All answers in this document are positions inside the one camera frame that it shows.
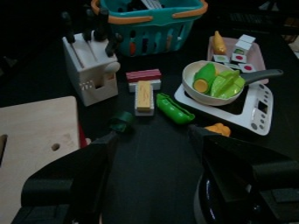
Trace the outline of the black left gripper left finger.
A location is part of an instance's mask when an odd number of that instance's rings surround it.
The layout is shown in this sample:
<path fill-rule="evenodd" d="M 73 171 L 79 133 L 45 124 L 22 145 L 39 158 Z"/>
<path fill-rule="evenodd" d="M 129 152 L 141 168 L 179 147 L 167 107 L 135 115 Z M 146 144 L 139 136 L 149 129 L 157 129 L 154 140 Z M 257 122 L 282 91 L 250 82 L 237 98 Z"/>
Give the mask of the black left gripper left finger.
<path fill-rule="evenodd" d="M 13 224 L 99 224 L 118 134 L 47 164 L 25 182 Z"/>

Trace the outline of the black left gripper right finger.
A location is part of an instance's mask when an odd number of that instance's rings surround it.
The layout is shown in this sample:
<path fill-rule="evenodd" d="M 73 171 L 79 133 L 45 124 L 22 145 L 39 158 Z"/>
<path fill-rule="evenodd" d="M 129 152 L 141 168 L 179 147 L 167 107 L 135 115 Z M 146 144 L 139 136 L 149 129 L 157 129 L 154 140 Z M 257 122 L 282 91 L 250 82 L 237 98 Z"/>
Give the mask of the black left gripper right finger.
<path fill-rule="evenodd" d="M 299 161 L 193 125 L 197 224 L 299 224 Z"/>

